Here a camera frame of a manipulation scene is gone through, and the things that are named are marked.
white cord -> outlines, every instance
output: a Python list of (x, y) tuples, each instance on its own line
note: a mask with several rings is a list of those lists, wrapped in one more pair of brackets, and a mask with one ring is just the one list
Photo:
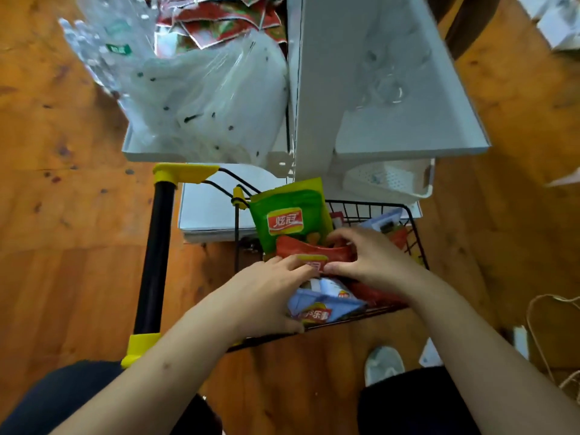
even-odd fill
[[(552, 370), (550, 369), (550, 366), (547, 363), (547, 359), (546, 356), (544, 356), (544, 353), (542, 351), (542, 348), (540, 347), (540, 343), (538, 341), (538, 338), (536, 337), (536, 335), (533, 332), (532, 329), (532, 324), (531, 324), (531, 315), (532, 315), (532, 309), (533, 309), (533, 305), (536, 303), (537, 300), (540, 300), (542, 298), (552, 298), (554, 300), (557, 300), (559, 302), (563, 302), (563, 303), (567, 303), (567, 304), (572, 304), (574, 307), (576, 307), (578, 310), (580, 310), (580, 305), (578, 305), (576, 302), (578, 300), (580, 300), (580, 296), (576, 296), (576, 298), (572, 298), (572, 299), (566, 299), (563, 298), (562, 296), (559, 295), (550, 295), (550, 294), (546, 294), (546, 295), (539, 295), (536, 296), (535, 298), (533, 298), (530, 303), (528, 304), (528, 310), (526, 312), (526, 322), (528, 325), (528, 329), (530, 330), (530, 335), (532, 336), (532, 340), (533, 343), (536, 345), (536, 348), (538, 349), (538, 352), (540, 353), (540, 356), (542, 356), (542, 361), (544, 362), (544, 365), (546, 365), (546, 369), (547, 369), (547, 373), (550, 376), (550, 379), (556, 383), (556, 380), (554, 378), (554, 375), (552, 374)], [(560, 389), (564, 389), (570, 382), (575, 382), (578, 383), (578, 385), (580, 385), (580, 382), (578, 380), (576, 380), (576, 377), (580, 375), (580, 370), (576, 371), (572, 374), (570, 374), (568, 376), (568, 378), (566, 380), (564, 380), (558, 387)], [(578, 388), (578, 394), (576, 395), (576, 403), (578, 405), (580, 405), (580, 386)]]

foot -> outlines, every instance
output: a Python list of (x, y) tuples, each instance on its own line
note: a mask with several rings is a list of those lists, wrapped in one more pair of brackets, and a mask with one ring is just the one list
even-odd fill
[(405, 366), (398, 351), (390, 346), (379, 346), (366, 359), (364, 382), (371, 386), (403, 372)]

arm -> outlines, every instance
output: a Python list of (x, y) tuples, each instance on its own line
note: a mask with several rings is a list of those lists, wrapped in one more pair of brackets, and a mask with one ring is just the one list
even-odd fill
[(302, 282), (317, 275), (295, 256), (242, 270), (52, 434), (168, 434), (233, 343), (304, 330), (285, 315), (286, 303)]
[(521, 357), (450, 285), (415, 263), (382, 234), (339, 229), (354, 263), (329, 263), (348, 276), (405, 299), (427, 326), (457, 389), (483, 434), (575, 434), (580, 409)]

forearm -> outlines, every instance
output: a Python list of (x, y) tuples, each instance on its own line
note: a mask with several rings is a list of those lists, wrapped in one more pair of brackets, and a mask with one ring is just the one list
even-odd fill
[(433, 276), (410, 305), (484, 434), (577, 433), (580, 409), (521, 357), (452, 287)]
[(210, 298), (53, 434), (168, 434), (235, 335)]

black pants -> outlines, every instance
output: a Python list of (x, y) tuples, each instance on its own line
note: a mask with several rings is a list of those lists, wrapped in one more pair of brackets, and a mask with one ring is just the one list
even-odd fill
[[(118, 362), (81, 361), (49, 373), (6, 418), (0, 435), (50, 433), (121, 372)], [(418, 369), (365, 388), (357, 420), (360, 435), (479, 433), (445, 368)], [(221, 435), (221, 421), (196, 395), (171, 433)]]

